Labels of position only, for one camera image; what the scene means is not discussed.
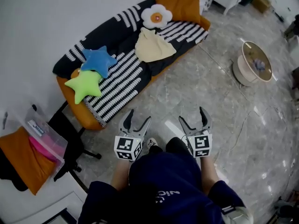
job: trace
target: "shoe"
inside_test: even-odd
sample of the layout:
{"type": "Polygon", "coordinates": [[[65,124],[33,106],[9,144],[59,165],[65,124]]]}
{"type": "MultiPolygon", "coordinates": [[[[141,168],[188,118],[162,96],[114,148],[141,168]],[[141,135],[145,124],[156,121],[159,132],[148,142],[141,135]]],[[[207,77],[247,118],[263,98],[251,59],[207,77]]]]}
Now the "shoe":
{"type": "Polygon", "coordinates": [[[146,147],[148,147],[148,149],[150,149],[150,147],[152,146],[158,146],[157,141],[154,138],[149,138],[146,141],[146,147]]]}

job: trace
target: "gray tile floor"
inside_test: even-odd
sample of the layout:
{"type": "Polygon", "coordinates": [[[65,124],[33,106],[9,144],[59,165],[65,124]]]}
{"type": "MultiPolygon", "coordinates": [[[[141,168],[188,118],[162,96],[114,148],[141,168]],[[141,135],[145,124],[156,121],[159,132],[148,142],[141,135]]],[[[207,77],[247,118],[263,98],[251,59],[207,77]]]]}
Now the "gray tile floor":
{"type": "Polygon", "coordinates": [[[217,169],[244,200],[256,223],[265,223],[273,202],[296,185],[299,161],[293,168],[291,163],[298,158],[298,128],[290,93],[290,72],[296,66],[282,38],[284,27],[272,12],[260,14],[251,5],[239,5],[227,16],[222,12],[212,5],[203,14],[212,23],[208,38],[123,108],[105,130],[83,133],[86,148],[103,155],[101,160],[86,155],[78,159],[83,169],[78,176],[86,186],[95,180],[110,181],[117,162],[114,136],[118,121],[129,109],[135,109],[133,125],[137,127],[152,116],[147,137],[155,137],[163,147],[175,136],[165,122],[181,129],[181,115],[200,127],[200,106],[213,118],[212,156],[217,169]],[[239,89],[231,64],[241,47],[240,38],[264,49],[275,79],[239,89]]]}

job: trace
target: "orange pillow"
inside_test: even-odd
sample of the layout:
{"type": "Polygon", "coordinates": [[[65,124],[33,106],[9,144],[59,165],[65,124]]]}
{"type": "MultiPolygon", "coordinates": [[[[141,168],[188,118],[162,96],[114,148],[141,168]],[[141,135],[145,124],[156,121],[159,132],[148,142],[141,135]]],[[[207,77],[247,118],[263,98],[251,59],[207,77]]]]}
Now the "orange pillow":
{"type": "Polygon", "coordinates": [[[191,21],[200,24],[199,0],[156,0],[172,12],[174,21],[191,21]]]}
{"type": "Polygon", "coordinates": [[[25,128],[0,138],[0,148],[35,195],[55,168],[55,162],[40,154],[29,142],[25,128]]]}

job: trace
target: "green star pillow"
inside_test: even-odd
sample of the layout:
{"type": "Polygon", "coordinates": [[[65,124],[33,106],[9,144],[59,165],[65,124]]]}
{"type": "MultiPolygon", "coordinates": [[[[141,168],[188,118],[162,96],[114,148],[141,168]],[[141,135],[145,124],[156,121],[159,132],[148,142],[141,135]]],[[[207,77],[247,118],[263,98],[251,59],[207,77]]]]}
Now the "green star pillow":
{"type": "Polygon", "coordinates": [[[65,85],[75,91],[75,104],[79,104],[87,95],[101,96],[99,80],[102,76],[91,70],[80,71],[79,75],[65,82],[65,85]]]}

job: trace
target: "pink item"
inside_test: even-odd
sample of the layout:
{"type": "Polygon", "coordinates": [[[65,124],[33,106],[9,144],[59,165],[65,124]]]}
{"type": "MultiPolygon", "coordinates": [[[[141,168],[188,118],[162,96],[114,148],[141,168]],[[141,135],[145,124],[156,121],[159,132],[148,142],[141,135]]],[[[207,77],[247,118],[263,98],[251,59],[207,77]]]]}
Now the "pink item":
{"type": "MultiPolygon", "coordinates": [[[[55,145],[55,142],[47,135],[44,134],[41,139],[48,144],[48,146],[57,154],[63,154],[64,150],[63,148],[61,148],[58,145],[55,145]]],[[[29,141],[31,142],[31,144],[33,145],[34,148],[36,148],[36,150],[38,152],[40,152],[43,156],[45,156],[47,159],[56,162],[57,158],[52,155],[47,149],[45,149],[35,138],[33,138],[32,136],[29,136],[29,141]]]]}

